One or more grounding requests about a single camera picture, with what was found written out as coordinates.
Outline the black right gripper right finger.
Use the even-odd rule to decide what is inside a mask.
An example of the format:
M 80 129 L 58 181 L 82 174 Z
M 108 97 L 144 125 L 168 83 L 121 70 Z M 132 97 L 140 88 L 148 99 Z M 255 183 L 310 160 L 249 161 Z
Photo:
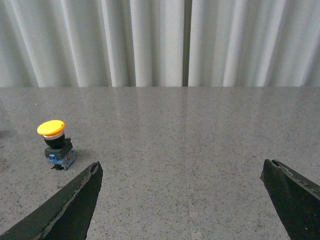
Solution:
M 260 179 L 292 240 L 320 238 L 320 186 L 278 160 L 266 159 Z

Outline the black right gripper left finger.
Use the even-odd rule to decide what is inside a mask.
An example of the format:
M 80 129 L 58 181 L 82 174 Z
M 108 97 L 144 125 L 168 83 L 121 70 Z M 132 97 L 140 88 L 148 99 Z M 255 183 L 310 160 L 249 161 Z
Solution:
M 85 240 L 102 186 L 97 161 L 0 235 L 2 240 Z

